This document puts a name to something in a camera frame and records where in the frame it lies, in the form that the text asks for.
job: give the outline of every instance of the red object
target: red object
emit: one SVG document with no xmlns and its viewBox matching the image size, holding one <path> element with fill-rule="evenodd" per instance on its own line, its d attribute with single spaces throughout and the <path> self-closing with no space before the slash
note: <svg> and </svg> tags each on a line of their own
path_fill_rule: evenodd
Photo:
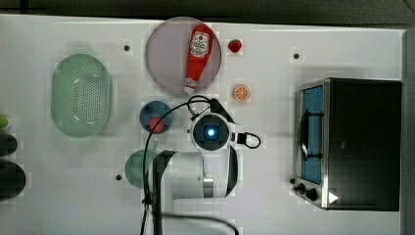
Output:
<svg viewBox="0 0 415 235">
<path fill-rule="evenodd" d="M 160 120 L 159 117 L 154 117 L 150 120 L 150 130 L 152 130 L 156 126 L 156 124 L 159 120 Z M 160 123 L 156 126 L 156 129 L 154 129 L 153 132 L 157 133 L 157 134 L 164 132 L 164 121 L 161 120 Z"/>
<path fill-rule="evenodd" d="M 237 53 L 242 48 L 242 42 L 238 39 L 232 40 L 229 42 L 228 48 L 231 52 Z"/>
<path fill-rule="evenodd" d="M 184 82 L 184 91 L 188 94 L 195 92 L 195 86 L 198 84 L 210 57 L 213 38 L 213 31 L 205 24 L 198 24 L 193 28 Z"/>
</svg>

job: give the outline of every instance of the ketchup label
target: ketchup label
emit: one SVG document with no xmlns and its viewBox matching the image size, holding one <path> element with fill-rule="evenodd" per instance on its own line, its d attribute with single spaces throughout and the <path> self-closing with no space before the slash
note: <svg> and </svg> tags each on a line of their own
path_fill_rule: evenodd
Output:
<svg viewBox="0 0 415 235">
<path fill-rule="evenodd" d="M 208 53 L 208 34 L 199 31 L 195 32 L 190 45 L 190 53 L 195 57 L 203 58 Z"/>
</svg>

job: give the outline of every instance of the ketchup bottle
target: ketchup bottle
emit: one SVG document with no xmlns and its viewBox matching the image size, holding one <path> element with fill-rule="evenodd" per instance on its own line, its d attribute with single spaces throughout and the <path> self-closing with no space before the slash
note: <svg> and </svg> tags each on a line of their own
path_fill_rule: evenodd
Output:
<svg viewBox="0 0 415 235">
<path fill-rule="evenodd" d="M 184 91 L 193 94 L 208 62 L 213 42 L 213 31 L 205 24 L 193 28 L 187 57 L 187 74 L 184 81 Z"/>
</svg>

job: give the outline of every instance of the green colander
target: green colander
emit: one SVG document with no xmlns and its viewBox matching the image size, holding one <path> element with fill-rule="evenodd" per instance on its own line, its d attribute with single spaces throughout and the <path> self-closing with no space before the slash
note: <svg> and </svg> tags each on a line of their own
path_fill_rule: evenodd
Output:
<svg viewBox="0 0 415 235">
<path fill-rule="evenodd" d="M 61 61 L 52 80 L 52 119 L 64 134 L 86 137 L 100 131 L 110 117 L 110 74 L 96 58 L 72 55 Z"/>
</svg>

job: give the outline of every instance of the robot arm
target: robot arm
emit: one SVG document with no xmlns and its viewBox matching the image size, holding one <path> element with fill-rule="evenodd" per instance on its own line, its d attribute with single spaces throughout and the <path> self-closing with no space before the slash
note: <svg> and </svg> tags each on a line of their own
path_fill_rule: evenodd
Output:
<svg viewBox="0 0 415 235">
<path fill-rule="evenodd" d="M 163 151 L 152 161 L 149 184 L 155 235 L 186 234 L 183 225 L 174 224 L 171 219 L 161 220 L 164 214 L 174 212 L 173 200 L 225 198 L 236 186 L 238 160 L 234 146 L 245 144 L 247 136 L 217 100 L 211 100 L 210 110 L 192 118 L 189 134 L 197 152 Z M 238 233 L 233 225 L 221 222 Z M 204 233 L 199 228 L 189 234 Z"/>
</svg>

